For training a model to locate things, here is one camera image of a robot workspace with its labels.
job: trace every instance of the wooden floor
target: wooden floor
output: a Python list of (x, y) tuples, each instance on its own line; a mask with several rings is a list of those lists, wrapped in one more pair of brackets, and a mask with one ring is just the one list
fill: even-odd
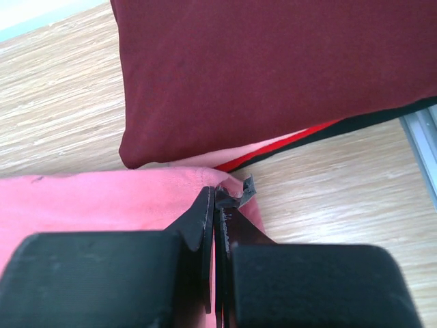
[[(109, 5), (0, 44), (0, 176), (124, 169), (124, 92)], [(284, 152), (255, 175), (280, 242), (374, 243), (437, 327), (437, 214), (397, 120)]]

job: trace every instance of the red trim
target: red trim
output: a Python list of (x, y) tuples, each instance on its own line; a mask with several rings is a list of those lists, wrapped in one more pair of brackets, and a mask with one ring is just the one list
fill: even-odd
[(244, 156), (238, 157), (237, 159), (226, 162), (224, 164), (220, 164), (219, 166), (216, 166), (215, 168), (219, 169), (220, 171), (230, 172), (231, 170), (237, 168), (238, 166), (240, 166), (244, 162), (252, 159), (255, 156), (266, 154), (269, 152), (273, 152), (273, 151), (275, 151), (279, 148), (282, 148), (288, 144), (291, 144), (291, 143), (298, 141), (302, 138), (308, 137), (309, 135), (312, 135), (313, 133), (316, 133), (320, 130), (323, 130), (324, 128), (327, 128), (328, 126), (331, 126), (337, 122), (338, 121), (332, 121), (332, 122), (324, 123), (321, 125), (313, 126), (313, 127), (308, 128), (302, 132), (296, 133), (295, 135), (292, 135), (291, 137), (288, 137), (288, 138), (285, 138), (282, 140), (278, 140), (274, 143), (271, 143), (270, 145), (264, 146), (258, 150), (255, 150), (253, 152), (245, 154)]

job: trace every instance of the dark red pillow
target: dark red pillow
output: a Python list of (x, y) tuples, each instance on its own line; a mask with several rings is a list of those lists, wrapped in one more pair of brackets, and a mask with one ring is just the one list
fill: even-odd
[(437, 95), (435, 0), (112, 0), (129, 168)]

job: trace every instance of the black plastic part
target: black plastic part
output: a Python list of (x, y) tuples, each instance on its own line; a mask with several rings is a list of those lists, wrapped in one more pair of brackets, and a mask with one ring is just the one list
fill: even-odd
[(216, 243), (216, 321), (217, 328), (236, 327), (234, 323), (234, 282), (231, 253), (238, 245), (273, 244), (237, 208), (221, 208), (214, 214)]
[(0, 281), (0, 327), (183, 327), (189, 254), (168, 232), (30, 236)]
[(420, 328), (395, 261), (374, 246), (232, 249), (238, 328)]
[(257, 193), (253, 176), (249, 176), (243, 182), (243, 192), (240, 197), (231, 196), (224, 188), (218, 187), (215, 197), (215, 209), (221, 208), (240, 208), (249, 202)]
[(211, 313), (212, 234), (215, 188), (204, 187), (193, 205), (165, 231), (179, 233), (191, 251), (201, 252), (199, 265), (206, 313)]

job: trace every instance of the pink cloth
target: pink cloth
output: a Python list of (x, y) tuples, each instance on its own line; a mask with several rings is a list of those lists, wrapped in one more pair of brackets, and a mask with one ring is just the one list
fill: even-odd
[[(189, 167), (0, 180), (0, 273), (30, 234), (161, 230), (191, 206), (202, 187), (219, 184), (234, 195), (242, 191), (229, 174)], [(242, 212), (262, 227), (255, 200)], [(215, 327), (214, 315), (200, 327)]]
[(169, 166), (204, 166), (204, 167), (217, 167), (224, 163), (238, 159), (246, 154), (255, 152), (263, 147), (274, 144), (277, 141), (290, 138), (293, 135), (297, 135), (304, 130), (289, 133), (281, 137), (269, 139), (266, 141), (261, 141), (257, 143), (252, 143), (247, 146), (217, 150), (215, 152), (207, 152), (206, 154), (197, 155), (194, 157), (189, 157), (187, 159), (180, 159), (179, 161), (170, 162)]

